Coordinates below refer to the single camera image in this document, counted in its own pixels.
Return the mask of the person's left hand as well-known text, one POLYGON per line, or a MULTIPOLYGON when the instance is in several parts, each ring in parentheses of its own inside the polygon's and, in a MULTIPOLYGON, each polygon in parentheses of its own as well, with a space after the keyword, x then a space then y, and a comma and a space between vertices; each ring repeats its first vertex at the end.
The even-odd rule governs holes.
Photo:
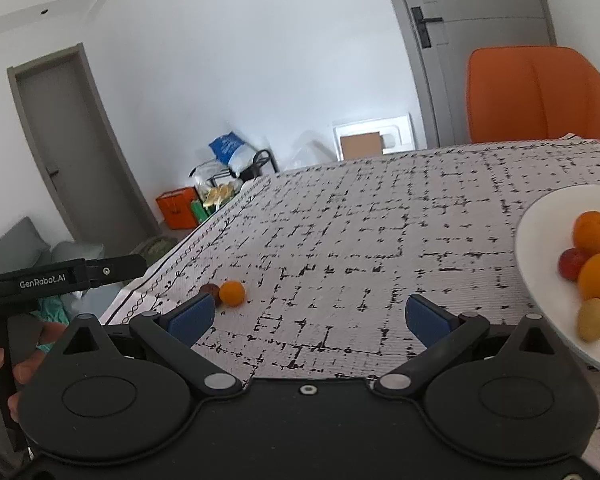
POLYGON ((17 422, 20 389, 27 385, 67 324, 41 321, 24 314, 0 320, 0 421, 7 427, 17 422))

